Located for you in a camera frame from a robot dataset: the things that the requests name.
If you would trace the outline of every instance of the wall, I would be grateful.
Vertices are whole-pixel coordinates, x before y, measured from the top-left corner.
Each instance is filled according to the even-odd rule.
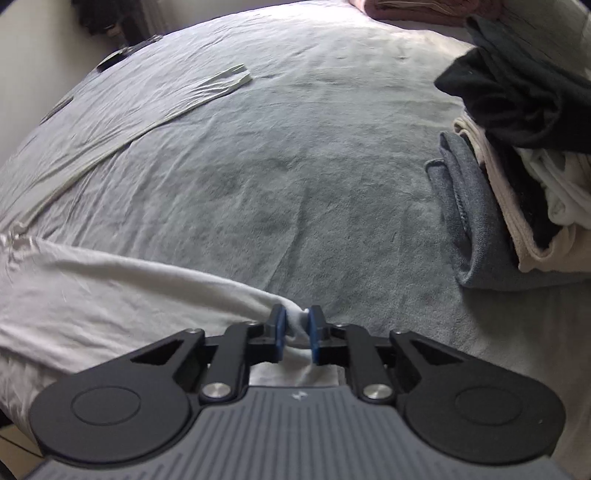
[[[157,0],[173,30],[190,27],[212,18],[294,0]]]
[[[70,0],[15,0],[0,14],[0,164],[112,50],[78,25]]]

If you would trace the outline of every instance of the ribbed gray surface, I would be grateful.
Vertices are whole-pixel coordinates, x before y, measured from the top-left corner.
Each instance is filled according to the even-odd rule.
[[[549,459],[508,468],[468,465],[418,440],[390,407],[348,387],[250,388],[210,407],[187,436],[142,465],[88,471],[49,461],[34,480],[565,480]]]

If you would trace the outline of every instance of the folded clothes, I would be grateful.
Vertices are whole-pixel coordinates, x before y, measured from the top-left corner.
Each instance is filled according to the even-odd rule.
[[[535,245],[542,250],[548,248],[552,239],[560,232],[561,226],[552,223],[548,218],[548,202],[544,189],[528,174],[512,146],[490,133],[486,134],[486,139],[492,146],[492,152],[496,154],[493,157],[501,166],[515,194],[523,218],[531,228]]]
[[[518,291],[591,278],[588,273],[520,272],[512,262],[506,227],[491,187],[469,147],[459,136],[444,132],[439,148],[441,159],[427,162],[425,169],[441,203],[452,267],[460,285]]]
[[[515,150],[492,136],[489,141],[485,130],[465,111],[453,121],[453,128],[470,141],[481,166],[486,158],[498,155],[507,181],[517,196],[519,208],[530,225],[535,244],[541,249],[548,248],[550,241],[560,232],[560,227],[549,220],[544,190],[528,174]]]
[[[529,174],[544,188],[548,218],[557,225],[591,229],[591,155],[519,148]]]
[[[477,48],[435,86],[510,145],[591,153],[591,82],[533,58],[501,24],[469,17],[466,28]]]
[[[461,27],[468,15],[495,20],[502,0],[349,0],[375,20],[411,20]]]
[[[521,210],[520,197],[508,180],[507,172],[511,172],[509,175],[514,176],[515,163],[519,162],[507,162],[503,153],[497,155],[495,148],[497,145],[493,146],[490,143],[490,141],[498,141],[493,135],[486,134],[484,141],[489,145],[481,144],[478,148],[482,152],[490,153],[484,156],[484,165],[490,186],[511,234],[519,259],[519,270],[522,272],[530,272],[533,269],[544,272],[591,272],[591,231],[576,224],[563,226],[550,241],[548,248],[540,248],[535,243],[532,227]],[[502,151],[504,144],[500,142],[498,145]]]

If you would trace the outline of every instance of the pink towel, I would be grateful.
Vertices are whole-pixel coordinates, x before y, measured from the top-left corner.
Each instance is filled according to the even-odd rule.
[[[375,20],[412,20],[461,27],[468,15],[496,20],[502,0],[349,0]]]

